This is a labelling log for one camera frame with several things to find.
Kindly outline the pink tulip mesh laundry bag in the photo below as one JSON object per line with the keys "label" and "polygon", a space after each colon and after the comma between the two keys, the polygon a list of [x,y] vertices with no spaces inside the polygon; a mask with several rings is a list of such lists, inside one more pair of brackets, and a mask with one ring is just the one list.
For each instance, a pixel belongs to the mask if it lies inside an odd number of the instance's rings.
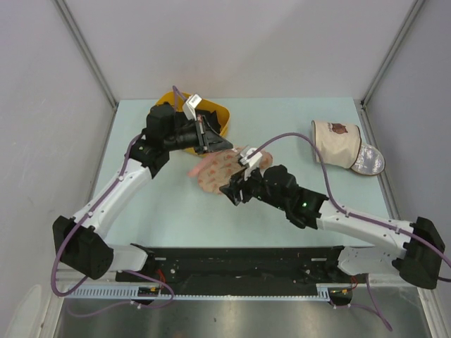
{"label": "pink tulip mesh laundry bag", "polygon": [[221,195],[219,188],[228,184],[235,173],[244,169],[239,162],[243,149],[237,147],[207,154],[187,175],[195,178],[204,192]]}

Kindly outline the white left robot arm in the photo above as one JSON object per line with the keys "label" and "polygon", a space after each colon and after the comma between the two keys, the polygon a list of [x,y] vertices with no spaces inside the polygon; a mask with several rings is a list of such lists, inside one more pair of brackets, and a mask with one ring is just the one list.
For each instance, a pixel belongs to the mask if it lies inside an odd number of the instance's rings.
{"label": "white left robot arm", "polygon": [[156,265],[149,260],[148,249],[137,244],[107,244],[106,237],[133,196],[167,164],[172,151],[192,148],[203,155],[233,147],[221,135],[217,110],[194,111],[176,112],[168,102],[150,108],[145,128],[130,141],[122,165],[108,185],[74,216],[60,216],[54,222],[57,263],[92,280],[125,270],[143,282],[153,278]]}

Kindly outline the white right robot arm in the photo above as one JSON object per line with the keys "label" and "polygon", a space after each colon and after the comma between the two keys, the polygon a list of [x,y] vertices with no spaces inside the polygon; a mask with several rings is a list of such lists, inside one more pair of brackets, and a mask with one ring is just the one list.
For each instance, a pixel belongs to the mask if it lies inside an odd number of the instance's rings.
{"label": "white right robot arm", "polygon": [[249,177],[241,170],[220,191],[236,206],[255,198],[282,210],[300,229],[338,232],[370,243],[377,250],[368,269],[345,257],[327,262],[325,274],[332,282],[342,282],[349,275],[374,274],[376,264],[385,261],[405,282],[423,289],[437,286],[445,244],[427,218],[409,222],[347,209],[324,194],[299,186],[283,165],[270,167],[264,173],[255,169]]}

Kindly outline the beige fabric storage bag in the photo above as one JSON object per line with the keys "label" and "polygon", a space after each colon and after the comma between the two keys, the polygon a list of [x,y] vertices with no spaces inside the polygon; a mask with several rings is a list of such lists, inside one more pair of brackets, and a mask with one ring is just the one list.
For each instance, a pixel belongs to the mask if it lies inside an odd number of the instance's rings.
{"label": "beige fabric storage bag", "polygon": [[363,140],[355,124],[313,120],[311,136],[325,164],[363,176],[377,176],[385,170],[383,154]]}

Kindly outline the black clothes pile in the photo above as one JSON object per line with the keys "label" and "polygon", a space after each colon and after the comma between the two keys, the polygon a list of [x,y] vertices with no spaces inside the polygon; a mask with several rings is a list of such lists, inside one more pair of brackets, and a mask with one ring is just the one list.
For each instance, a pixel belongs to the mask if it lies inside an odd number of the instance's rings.
{"label": "black clothes pile", "polygon": [[221,133],[221,124],[218,120],[218,115],[216,111],[208,111],[203,109],[197,109],[197,114],[200,115],[205,121],[208,122],[210,127],[218,134]]}

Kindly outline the yellow plastic basket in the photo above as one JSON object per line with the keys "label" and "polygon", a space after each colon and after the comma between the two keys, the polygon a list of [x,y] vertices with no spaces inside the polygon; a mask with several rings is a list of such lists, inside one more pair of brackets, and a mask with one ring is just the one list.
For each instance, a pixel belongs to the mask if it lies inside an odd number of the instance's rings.
{"label": "yellow plastic basket", "polygon": [[[163,95],[155,105],[170,104],[172,105],[175,111],[183,113],[183,104],[190,95],[191,94],[182,93],[178,91],[176,88],[174,88],[172,92]],[[224,106],[221,106],[207,99],[202,99],[202,102],[197,106],[196,110],[197,109],[216,111],[219,123],[221,124],[220,136],[226,138],[226,135],[228,133],[228,124],[230,122],[229,110]],[[196,154],[193,148],[184,149],[183,151],[186,151],[191,154]]]}

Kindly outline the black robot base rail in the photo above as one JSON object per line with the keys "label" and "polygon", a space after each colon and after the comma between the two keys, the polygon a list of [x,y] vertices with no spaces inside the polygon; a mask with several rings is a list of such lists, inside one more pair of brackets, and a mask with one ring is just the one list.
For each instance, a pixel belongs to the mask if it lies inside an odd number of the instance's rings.
{"label": "black robot base rail", "polygon": [[118,282],[155,277],[173,291],[268,289],[289,284],[364,284],[363,274],[338,268],[342,246],[311,248],[146,248],[138,275],[116,273]]}

